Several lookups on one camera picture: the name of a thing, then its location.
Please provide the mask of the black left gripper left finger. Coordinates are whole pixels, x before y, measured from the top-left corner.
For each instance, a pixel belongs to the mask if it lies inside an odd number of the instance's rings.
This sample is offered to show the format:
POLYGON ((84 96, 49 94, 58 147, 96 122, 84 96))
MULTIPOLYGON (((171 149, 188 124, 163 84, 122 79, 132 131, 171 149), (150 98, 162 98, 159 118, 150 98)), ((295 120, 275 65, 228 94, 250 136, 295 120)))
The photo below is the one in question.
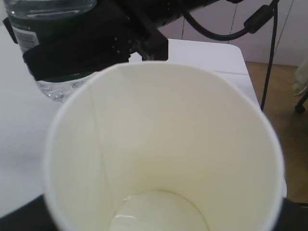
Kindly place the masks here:
POLYGON ((58 231, 43 195, 0 218, 1 231, 58 231))

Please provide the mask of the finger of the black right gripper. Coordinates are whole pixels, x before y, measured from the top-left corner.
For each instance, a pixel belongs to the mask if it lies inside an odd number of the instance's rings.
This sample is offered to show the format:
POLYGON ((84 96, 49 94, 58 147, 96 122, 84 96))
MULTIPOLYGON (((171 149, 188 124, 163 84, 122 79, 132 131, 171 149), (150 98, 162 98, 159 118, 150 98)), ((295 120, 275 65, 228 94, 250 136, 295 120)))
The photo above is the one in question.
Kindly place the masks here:
POLYGON ((10 23, 9 18, 6 17, 5 19, 3 19, 2 22, 3 22, 3 24, 4 24, 4 26, 5 26, 6 30, 7 30, 7 32, 9 33, 11 39, 13 40, 13 42, 14 42, 15 44, 17 44, 18 41, 17 41, 16 36, 15 36, 15 34, 14 34, 13 27, 12 27, 12 25, 11 25, 11 23, 10 23))

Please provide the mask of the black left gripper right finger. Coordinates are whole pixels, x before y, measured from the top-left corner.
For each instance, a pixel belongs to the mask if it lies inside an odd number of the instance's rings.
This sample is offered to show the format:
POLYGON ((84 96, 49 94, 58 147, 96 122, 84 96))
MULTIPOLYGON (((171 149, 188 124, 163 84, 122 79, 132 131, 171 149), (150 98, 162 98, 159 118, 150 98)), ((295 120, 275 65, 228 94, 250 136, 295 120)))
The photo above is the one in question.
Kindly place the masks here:
POLYGON ((308 204, 284 198, 273 231, 308 231, 308 204))

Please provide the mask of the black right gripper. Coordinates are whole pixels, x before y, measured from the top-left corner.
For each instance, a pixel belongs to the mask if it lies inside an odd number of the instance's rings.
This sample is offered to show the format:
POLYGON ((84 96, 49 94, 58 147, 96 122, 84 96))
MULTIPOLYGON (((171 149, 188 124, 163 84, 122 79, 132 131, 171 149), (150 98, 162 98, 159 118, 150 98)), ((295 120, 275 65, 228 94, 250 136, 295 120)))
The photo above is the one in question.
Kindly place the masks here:
POLYGON ((128 62, 130 48, 144 61, 168 59, 168 39, 158 30, 168 23, 167 0, 98 0, 96 6, 104 18, 92 15, 23 54, 35 80, 82 78, 128 62))

